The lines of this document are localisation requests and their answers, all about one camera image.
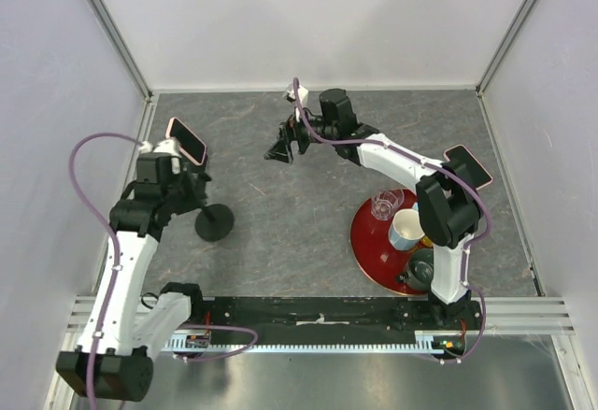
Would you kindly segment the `pink case smartphone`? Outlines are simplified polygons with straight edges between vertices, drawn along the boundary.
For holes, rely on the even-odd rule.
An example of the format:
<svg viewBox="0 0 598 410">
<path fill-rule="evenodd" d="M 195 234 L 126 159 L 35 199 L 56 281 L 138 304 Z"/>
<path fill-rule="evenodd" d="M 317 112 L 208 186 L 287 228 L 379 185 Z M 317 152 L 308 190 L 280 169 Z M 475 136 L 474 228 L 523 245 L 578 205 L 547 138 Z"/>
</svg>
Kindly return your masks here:
<svg viewBox="0 0 598 410">
<path fill-rule="evenodd" d="M 448 148 L 443 154 L 447 162 L 458 161 L 463 163 L 476 190 L 481 190 L 493 182 L 493 177 L 473 153 L 463 144 Z"/>
<path fill-rule="evenodd" d="M 178 141 L 180 152 L 194 165 L 204 166 L 206 163 L 206 144 L 179 118 L 173 117 L 168 122 L 166 138 Z"/>
</svg>

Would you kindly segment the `black round base phone holder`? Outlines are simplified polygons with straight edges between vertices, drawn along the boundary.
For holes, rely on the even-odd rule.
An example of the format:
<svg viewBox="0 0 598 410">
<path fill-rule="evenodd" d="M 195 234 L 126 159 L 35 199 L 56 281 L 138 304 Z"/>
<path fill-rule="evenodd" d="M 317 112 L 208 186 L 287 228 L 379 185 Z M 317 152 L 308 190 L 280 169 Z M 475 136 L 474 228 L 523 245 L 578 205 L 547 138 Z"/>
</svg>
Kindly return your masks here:
<svg viewBox="0 0 598 410">
<path fill-rule="evenodd" d="M 234 228 L 235 216 L 227 205 L 210 205 L 207 202 L 206 184 L 210 181 L 211 177 L 208 174 L 197 174 L 194 191 L 200 211 L 195 218 L 194 229 L 202 240 L 217 242 Z"/>
</svg>

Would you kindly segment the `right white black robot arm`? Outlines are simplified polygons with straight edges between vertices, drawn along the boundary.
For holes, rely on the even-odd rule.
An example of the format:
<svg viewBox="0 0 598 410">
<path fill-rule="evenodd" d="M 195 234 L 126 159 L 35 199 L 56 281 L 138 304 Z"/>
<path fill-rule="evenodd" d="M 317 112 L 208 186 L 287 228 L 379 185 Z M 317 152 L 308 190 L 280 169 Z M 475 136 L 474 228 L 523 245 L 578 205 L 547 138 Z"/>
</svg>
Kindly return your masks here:
<svg viewBox="0 0 598 410">
<path fill-rule="evenodd" d="M 476 159 L 444 161 L 420 155 L 391 141 L 380 130 L 358 121 L 347 92 L 321 92 L 321 113 L 306 107 L 308 91 L 294 80 L 284 97 L 293 106 L 278 127 L 276 142 L 266 151 L 268 161 L 292 163 L 312 144 L 333 147 L 336 154 L 358 166 L 379 172 L 414 192 L 420 225 L 433 243 L 434 277 L 428 318 L 438 329 L 449 329 L 462 317 L 459 302 L 469 293 L 467 267 L 470 247 L 486 236 L 478 226 L 491 222 L 478 191 L 490 182 L 480 175 Z"/>
</svg>

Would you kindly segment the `black folding phone stand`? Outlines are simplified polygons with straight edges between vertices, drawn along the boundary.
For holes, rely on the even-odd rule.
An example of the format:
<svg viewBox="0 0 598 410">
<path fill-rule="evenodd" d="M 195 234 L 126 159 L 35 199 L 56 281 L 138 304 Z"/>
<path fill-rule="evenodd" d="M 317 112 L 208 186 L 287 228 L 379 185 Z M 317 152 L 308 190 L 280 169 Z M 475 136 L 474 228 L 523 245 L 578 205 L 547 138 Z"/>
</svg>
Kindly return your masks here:
<svg viewBox="0 0 598 410">
<path fill-rule="evenodd" d="M 191 161 L 185 161 L 185 169 L 194 176 L 203 176 L 206 174 L 206 167 L 204 165 L 196 165 Z"/>
</svg>

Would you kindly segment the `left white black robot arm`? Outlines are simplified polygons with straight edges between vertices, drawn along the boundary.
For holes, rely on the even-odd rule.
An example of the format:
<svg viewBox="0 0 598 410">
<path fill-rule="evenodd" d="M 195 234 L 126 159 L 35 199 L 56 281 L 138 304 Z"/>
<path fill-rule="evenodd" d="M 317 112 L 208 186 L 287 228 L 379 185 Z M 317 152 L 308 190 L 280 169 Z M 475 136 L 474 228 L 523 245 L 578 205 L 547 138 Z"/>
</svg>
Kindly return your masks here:
<svg viewBox="0 0 598 410">
<path fill-rule="evenodd" d="M 165 227 L 174 216 L 201 208 L 208 176 L 180 156 L 146 153 L 136 177 L 101 223 L 109 244 L 93 310 L 75 349 L 62 351 L 56 371 L 91 407 L 98 400 L 140 402 L 148 393 L 154 361 L 173 333 L 205 318 L 198 285 L 170 282 L 157 303 L 138 318 L 142 286 Z"/>
</svg>

